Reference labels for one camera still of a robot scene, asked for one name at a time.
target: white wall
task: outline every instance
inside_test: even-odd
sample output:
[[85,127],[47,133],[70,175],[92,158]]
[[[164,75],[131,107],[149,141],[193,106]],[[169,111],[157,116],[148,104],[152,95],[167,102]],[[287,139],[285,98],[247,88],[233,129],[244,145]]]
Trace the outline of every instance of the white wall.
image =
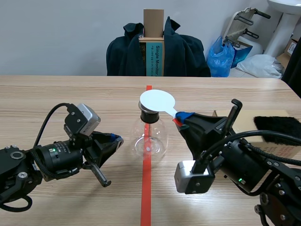
[[109,43],[125,24],[143,23],[143,8],[164,8],[207,55],[233,14],[250,5],[273,16],[256,16],[251,29],[266,46],[280,17],[266,0],[1,0],[0,74],[105,75]]

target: blue plastic bag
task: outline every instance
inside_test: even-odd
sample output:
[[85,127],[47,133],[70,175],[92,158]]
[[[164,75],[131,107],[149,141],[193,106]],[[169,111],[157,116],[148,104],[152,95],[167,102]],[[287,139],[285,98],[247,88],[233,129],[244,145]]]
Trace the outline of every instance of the blue plastic bag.
[[207,64],[210,68],[211,77],[228,77],[234,54],[235,51],[231,44],[222,46],[222,37],[220,36],[208,54]]

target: table surface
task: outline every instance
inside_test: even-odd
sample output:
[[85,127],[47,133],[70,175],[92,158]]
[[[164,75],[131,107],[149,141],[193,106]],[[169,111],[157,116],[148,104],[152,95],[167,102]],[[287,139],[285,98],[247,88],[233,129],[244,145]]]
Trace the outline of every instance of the table surface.
[[[85,103],[102,119],[98,131],[112,132],[125,140],[102,167],[112,181],[109,187],[101,187],[89,170],[68,179],[42,182],[30,193],[32,208],[23,213],[0,210],[0,225],[139,226],[142,162],[131,157],[129,132],[139,118],[139,96],[146,85],[170,92],[178,111],[212,115],[213,110],[230,109],[231,99],[237,98],[243,109],[284,109],[301,119],[301,100],[275,79],[0,76],[0,147],[16,144],[30,149],[45,116],[61,102]],[[42,145],[68,139],[63,130],[66,115],[66,109],[53,115]],[[170,116],[161,114],[161,119],[169,129],[169,144],[162,161],[152,169],[152,225],[261,225],[254,212],[259,197],[242,194],[220,172],[205,194],[177,193],[177,163],[192,157]]]

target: black cable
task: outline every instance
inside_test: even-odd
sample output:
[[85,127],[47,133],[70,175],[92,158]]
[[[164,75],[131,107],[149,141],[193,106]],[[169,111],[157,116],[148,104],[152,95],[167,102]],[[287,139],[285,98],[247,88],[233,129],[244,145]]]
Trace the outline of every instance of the black cable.
[[243,188],[241,188],[237,183],[235,183],[233,181],[233,183],[236,185],[237,188],[239,188],[239,190],[246,194],[246,195],[249,195],[249,196],[258,196],[260,195],[263,191],[265,191],[265,189],[272,183],[272,181],[275,179],[275,177],[277,176],[278,174],[276,172],[271,172],[267,178],[264,180],[264,182],[262,183],[262,185],[255,191],[255,192],[246,192]]
[[35,162],[37,163],[39,169],[40,169],[44,174],[46,174],[47,176],[52,177],[52,178],[54,178],[54,179],[64,179],[64,178],[68,178],[68,177],[70,177],[70,176],[73,176],[73,175],[79,173],[79,169],[77,169],[77,170],[75,170],[75,171],[73,171],[73,172],[71,172],[71,173],[67,173],[67,174],[63,174],[63,175],[60,175],[60,174],[57,174],[57,173],[52,173],[52,172],[50,172],[50,171],[44,166],[44,164],[42,163],[41,159],[39,158],[38,154],[37,154],[36,151],[35,151],[35,147],[38,146],[39,141],[40,141],[40,139],[41,139],[41,137],[42,137],[43,131],[44,131],[44,129],[45,129],[45,127],[46,127],[46,125],[47,125],[47,122],[49,121],[50,117],[52,116],[52,114],[53,114],[58,108],[60,108],[60,107],[62,107],[62,106],[66,106],[66,107],[68,108],[68,107],[70,106],[70,104],[68,104],[68,103],[60,103],[60,104],[54,106],[54,107],[50,110],[50,112],[49,112],[48,115],[46,116],[46,118],[45,118],[45,120],[44,120],[44,122],[43,122],[43,124],[42,124],[42,126],[41,126],[41,129],[40,129],[40,131],[39,131],[39,133],[38,133],[37,139],[36,139],[36,141],[34,142],[33,149],[32,149],[32,151],[30,151],[30,153],[31,153],[33,159],[35,160]]
[[35,148],[36,146],[38,146],[39,141],[40,141],[40,139],[41,139],[41,136],[42,136],[42,134],[43,134],[43,131],[44,131],[46,125],[47,125],[47,122],[49,121],[50,117],[52,116],[52,114],[53,114],[58,108],[60,108],[60,107],[62,107],[62,106],[69,107],[70,104],[68,104],[68,103],[60,103],[60,104],[54,106],[54,108],[52,108],[52,109],[50,110],[50,112],[49,112],[48,115],[46,116],[46,118],[45,118],[45,120],[44,120],[44,122],[43,122],[43,124],[42,124],[42,126],[41,126],[41,128],[40,128],[40,131],[39,131],[39,133],[38,133],[37,139],[36,139],[36,141],[34,142],[33,148]]
[[279,162],[283,162],[283,163],[287,163],[287,164],[291,164],[291,165],[295,165],[295,166],[301,166],[301,161],[299,161],[299,160],[287,159],[287,158],[278,157],[273,154],[266,153],[263,150],[261,150],[260,148],[252,146],[245,139],[241,139],[240,143],[246,145],[246,147],[250,148],[253,152],[256,152],[266,158],[269,158],[269,159],[272,159],[275,161],[279,161]]
[[27,206],[25,207],[11,207],[11,206],[7,206],[4,204],[0,204],[0,209],[9,211],[9,212],[14,212],[14,213],[19,213],[19,212],[24,212],[30,209],[30,207],[32,206],[32,199],[29,196],[24,196],[21,199],[25,199],[27,201]]
[[242,133],[237,133],[235,135],[231,135],[226,137],[223,140],[220,140],[219,142],[215,143],[212,145],[207,151],[204,151],[201,155],[200,160],[205,160],[208,159],[209,157],[212,158],[217,155],[219,152],[219,147],[223,146],[224,144],[227,144],[228,142],[232,142],[237,139],[241,139],[244,137],[254,137],[254,136],[275,136],[279,137],[282,139],[286,139],[292,142],[295,142],[297,144],[301,145],[301,139],[292,137],[290,135],[286,135],[283,133],[275,132],[275,131],[270,131],[270,130],[255,130],[255,131],[248,131],[248,132],[242,132]]

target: black brush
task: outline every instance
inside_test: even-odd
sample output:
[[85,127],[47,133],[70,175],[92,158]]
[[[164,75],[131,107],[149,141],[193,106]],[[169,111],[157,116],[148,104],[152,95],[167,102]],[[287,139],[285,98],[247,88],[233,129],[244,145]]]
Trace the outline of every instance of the black brush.
[[[294,117],[254,117],[254,123],[258,130],[272,130],[285,133],[292,137],[301,138],[301,123]],[[265,142],[273,142],[277,145],[300,146],[294,142],[283,140],[277,137],[263,136]]]

